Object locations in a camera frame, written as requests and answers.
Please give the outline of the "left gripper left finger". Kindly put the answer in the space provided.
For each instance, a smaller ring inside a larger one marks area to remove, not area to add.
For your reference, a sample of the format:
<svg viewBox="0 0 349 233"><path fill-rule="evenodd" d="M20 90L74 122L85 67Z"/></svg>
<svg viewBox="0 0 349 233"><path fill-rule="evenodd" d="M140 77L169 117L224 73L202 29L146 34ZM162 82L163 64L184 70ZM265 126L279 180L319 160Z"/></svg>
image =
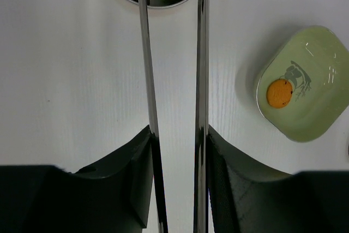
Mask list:
<svg viewBox="0 0 349 233"><path fill-rule="evenodd" d="M75 173L1 166L1 232L141 232L152 183L148 127Z"/></svg>

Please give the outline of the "orange round food piece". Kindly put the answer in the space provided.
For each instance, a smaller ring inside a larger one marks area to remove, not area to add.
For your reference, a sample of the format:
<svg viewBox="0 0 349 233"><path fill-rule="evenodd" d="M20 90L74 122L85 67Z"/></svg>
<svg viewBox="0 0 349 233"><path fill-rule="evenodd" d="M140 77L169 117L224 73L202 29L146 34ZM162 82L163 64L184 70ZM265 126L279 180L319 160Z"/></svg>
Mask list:
<svg viewBox="0 0 349 233"><path fill-rule="evenodd" d="M292 93L292 85L288 80L275 80L267 89L267 102L273 108L283 108L290 102Z"/></svg>

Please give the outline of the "silver metal tongs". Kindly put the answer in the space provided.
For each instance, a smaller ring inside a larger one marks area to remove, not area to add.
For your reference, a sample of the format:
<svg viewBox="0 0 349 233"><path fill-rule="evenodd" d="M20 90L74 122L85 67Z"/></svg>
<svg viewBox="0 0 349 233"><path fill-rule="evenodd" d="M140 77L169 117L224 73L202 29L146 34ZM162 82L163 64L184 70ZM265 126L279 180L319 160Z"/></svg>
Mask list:
<svg viewBox="0 0 349 233"><path fill-rule="evenodd" d="M207 146L209 116L209 0L198 0L195 111L194 232L208 232ZM147 0L139 0L149 129L159 232L168 232Z"/></svg>

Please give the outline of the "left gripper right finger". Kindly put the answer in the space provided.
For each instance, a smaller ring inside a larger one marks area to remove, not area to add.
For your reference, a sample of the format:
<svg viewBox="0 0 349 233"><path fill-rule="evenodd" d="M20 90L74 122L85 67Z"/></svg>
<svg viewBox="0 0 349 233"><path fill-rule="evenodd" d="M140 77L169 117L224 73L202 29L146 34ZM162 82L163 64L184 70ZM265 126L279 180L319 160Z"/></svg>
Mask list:
<svg viewBox="0 0 349 233"><path fill-rule="evenodd" d="M348 172L273 169L207 136L215 232L348 232Z"/></svg>

